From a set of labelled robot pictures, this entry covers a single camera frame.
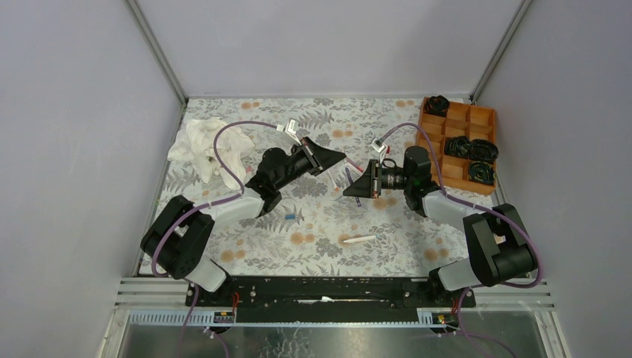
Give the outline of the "purple pen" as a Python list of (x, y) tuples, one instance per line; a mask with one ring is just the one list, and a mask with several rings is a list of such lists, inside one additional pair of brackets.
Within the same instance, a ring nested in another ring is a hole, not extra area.
[[(353, 184), (353, 176), (351, 174), (350, 169), (348, 168), (347, 165), (345, 165), (344, 170), (346, 172), (346, 176), (347, 176), (347, 180), (348, 180), (348, 184), (349, 186), (347, 187), (347, 189), (349, 189), (351, 187), (351, 185)], [(354, 197), (355, 198), (355, 202), (357, 207), (361, 207), (361, 201), (358, 197)]]

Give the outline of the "white pen blue tip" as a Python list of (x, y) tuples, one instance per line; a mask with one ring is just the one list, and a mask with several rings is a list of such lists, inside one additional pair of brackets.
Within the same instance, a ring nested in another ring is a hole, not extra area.
[(359, 237), (353, 237), (353, 238), (349, 238), (349, 239), (344, 239), (342, 241), (342, 243), (344, 243), (344, 244), (354, 244), (354, 243), (360, 243), (360, 242), (366, 242), (366, 241), (374, 240), (375, 238), (376, 238), (375, 235), (359, 236)]

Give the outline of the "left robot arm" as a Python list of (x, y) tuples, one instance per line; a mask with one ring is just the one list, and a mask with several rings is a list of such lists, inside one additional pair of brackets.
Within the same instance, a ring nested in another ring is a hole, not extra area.
[(318, 176), (345, 158), (345, 153), (321, 147), (308, 137), (289, 154), (269, 148), (242, 195), (225, 195), (199, 206), (182, 195), (173, 197), (143, 236), (140, 248), (151, 257), (153, 267), (199, 286), (211, 305), (223, 306), (231, 296), (230, 274), (203, 255), (213, 232), (268, 214), (281, 201), (283, 187), (305, 174)]

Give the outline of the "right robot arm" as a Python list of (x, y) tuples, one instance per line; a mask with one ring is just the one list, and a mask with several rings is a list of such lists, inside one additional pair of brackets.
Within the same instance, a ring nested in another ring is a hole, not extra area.
[(431, 158), (424, 147), (407, 148), (402, 166), (370, 160), (362, 176), (343, 194), (377, 199), (384, 189), (402, 191), (410, 211), (464, 234), (467, 258), (429, 274), (432, 283), (427, 295), (435, 306), (448, 306), (459, 289), (507, 283), (538, 268), (537, 255), (525, 238), (515, 208), (509, 204), (480, 207), (446, 194), (432, 178)]

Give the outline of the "pink red pen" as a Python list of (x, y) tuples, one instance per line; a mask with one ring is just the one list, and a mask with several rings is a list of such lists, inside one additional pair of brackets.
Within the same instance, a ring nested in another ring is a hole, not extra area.
[(356, 172), (358, 173), (363, 173), (364, 170), (362, 167), (360, 167), (357, 163), (353, 162), (350, 158), (346, 157), (346, 161), (348, 163), (348, 165)]

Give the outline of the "white pen orange tip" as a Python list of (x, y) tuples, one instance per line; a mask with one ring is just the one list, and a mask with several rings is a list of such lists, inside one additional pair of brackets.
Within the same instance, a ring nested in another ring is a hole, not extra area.
[(336, 192), (340, 192), (340, 186), (338, 185), (336, 175), (335, 175), (335, 174), (334, 174), (331, 170), (329, 170), (329, 171), (327, 172), (327, 174), (328, 174), (328, 176), (329, 176), (329, 178), (330, 178), (330, 180), (331, 180), (331, 182), (332, 182), (332, 184), (333, 184), (333, 186), (334, 186), (334, 190), (335, 190)]

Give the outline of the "floral table mat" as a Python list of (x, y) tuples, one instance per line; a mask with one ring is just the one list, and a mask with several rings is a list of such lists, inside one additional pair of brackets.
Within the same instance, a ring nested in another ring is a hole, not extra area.
[[(184, 119), (237, 122), (255, 144), (243, 159), (252, 174), (265, 149), (289, 148), (274, 130), (289, 119), (298, 122), (299, 135), (344, 152), (359, 166), (374, 156), (371, 140), (387, 134), (391, 157), (401, 161), (415, 142), (421, 104), (418, 98), (192, 99)], [(467, 256), (462, 232), (411, 212), (400, 191), (385, 190), (357, 207), (341, 194), (348, 184), (344, 167), (330, 169), (340, 192), (327, 173), (304, 175), (282, 190), (271, 213), (216, 230), (204, 257), (230, 274), (422, 277)], [(289, 214), (296, 218), (285, 219)], [(342, 243), (371, 235), (376, 238)]]

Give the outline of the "orange compartment tray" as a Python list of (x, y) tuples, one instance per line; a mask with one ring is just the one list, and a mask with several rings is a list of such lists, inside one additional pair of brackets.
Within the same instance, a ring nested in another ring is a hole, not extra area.
[(451, 101), (442, 95), (426, 97), (420, 106), (417, 144), (436, 154), (433, 179), (445, 186), (491, 195), (496, 189), (496, 111)]

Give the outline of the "white crumpled cloth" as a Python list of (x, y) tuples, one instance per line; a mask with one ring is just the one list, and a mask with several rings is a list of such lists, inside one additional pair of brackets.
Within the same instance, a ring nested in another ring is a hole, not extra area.
[(255, 144), (240, 128), (220, 132), (226, 126), (215, 117), (185, 121), (168, 150), (168, 160), (190, 164), (204, 183), (219, 176), (229, 189), (239, 190), (247, 174), (241, 159), (252, 154)]

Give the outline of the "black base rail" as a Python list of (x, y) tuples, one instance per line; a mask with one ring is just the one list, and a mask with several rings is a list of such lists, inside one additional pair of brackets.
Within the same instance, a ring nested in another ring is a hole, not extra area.
[(421, 322), (423, 310), (453, 314), (474, 295), (447, 292), (424, 277), (231, 277), (215, 292), (189, 291), (186, 306), (224, 307), (222, 323), (395, 324)]

